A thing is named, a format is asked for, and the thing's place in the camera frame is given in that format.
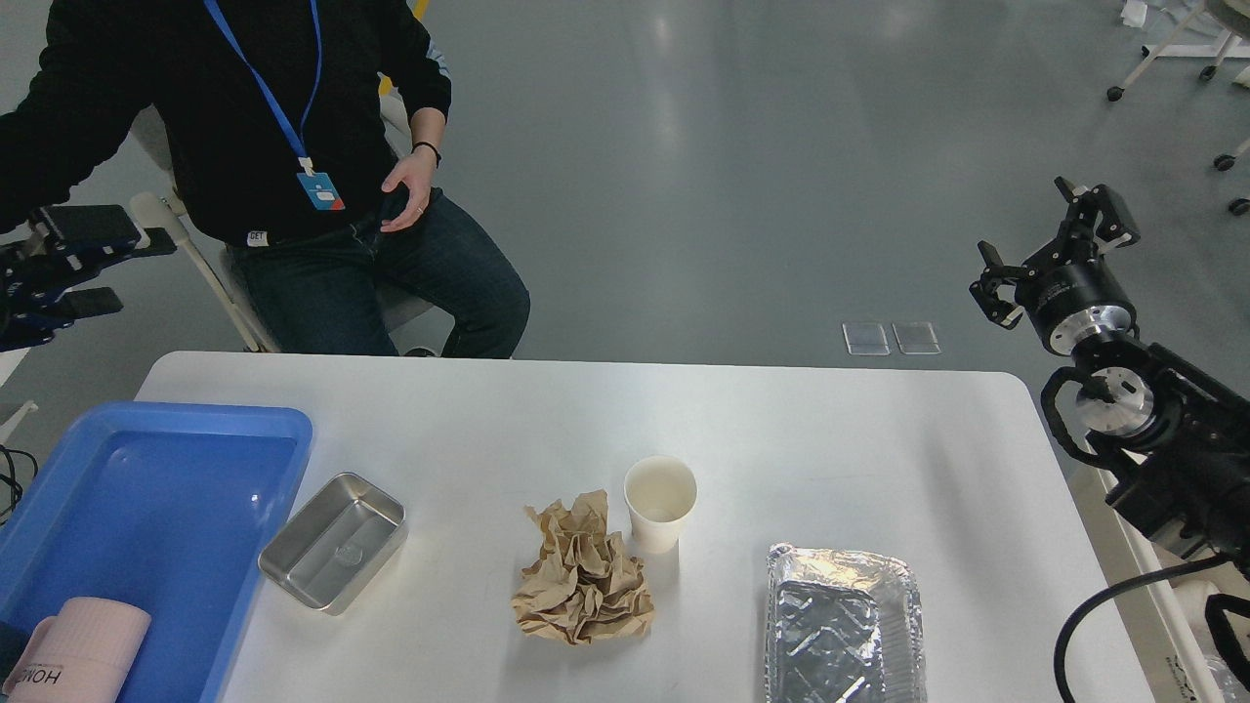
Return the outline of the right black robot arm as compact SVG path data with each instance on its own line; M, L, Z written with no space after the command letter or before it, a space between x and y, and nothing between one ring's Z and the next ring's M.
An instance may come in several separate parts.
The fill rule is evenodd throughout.
M1126 592L1225 563L1248 573L1249 405L1161 344L1140 339L1138 309L1105 261L1140 240L1111 186L1055 180L1066 211L1058 235L1018 266L979 241L969 286L982 316L1012 330L1031 323L1045 352L1066 357L1040 394L1050 435L1068 457L1108 472L1105 502L1142 537L1182 560L1110 585L1068 615L1052 670L1062 702L1079 624Z

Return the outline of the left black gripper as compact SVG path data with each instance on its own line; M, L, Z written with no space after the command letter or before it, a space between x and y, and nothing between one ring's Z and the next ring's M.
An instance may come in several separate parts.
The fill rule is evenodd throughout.
M72 269L108 268L132 258L166 256L176 251L162 226L138 226L118 204L40 206L28 214L28 254L48 255ZM32 303L32 285L40 275L36 258L22 243L1 248L1 352L45 346L55 330L72 326L85 316L122 311L111 288L68 290L52 300ZM28 313L28 324L19 316Z

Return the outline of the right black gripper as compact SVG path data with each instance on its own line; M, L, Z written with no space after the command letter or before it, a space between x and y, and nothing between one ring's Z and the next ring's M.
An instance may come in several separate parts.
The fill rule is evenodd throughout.
M1138 325L1138 309L1110 268L1089 260L1138 244L1142 231L1111 186L1078 186L1064 176L1054 178L1054 184L1068 203L1051 241L1050 264L1056 269L1031 280L1032 266L1006 266L995 245L981 240L982 271L969 293L982 316L1006 330L1018 326L1025 310L1045 352L1068 357L1088 338ZM998 293L1000 286L1019 284L1020 305Z

